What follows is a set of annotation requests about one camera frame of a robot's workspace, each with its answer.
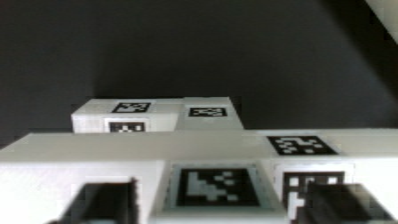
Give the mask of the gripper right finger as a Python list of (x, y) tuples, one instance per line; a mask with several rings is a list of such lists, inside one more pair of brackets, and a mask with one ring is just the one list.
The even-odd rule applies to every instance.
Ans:
[(360, 184), (308, 183), (298, 224), (398, 224)]

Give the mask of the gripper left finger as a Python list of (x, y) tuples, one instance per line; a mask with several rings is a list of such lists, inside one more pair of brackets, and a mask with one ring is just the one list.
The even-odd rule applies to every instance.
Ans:
[(86, 183), (61, 217), (47, 224), (138, 224), (136, 180)]

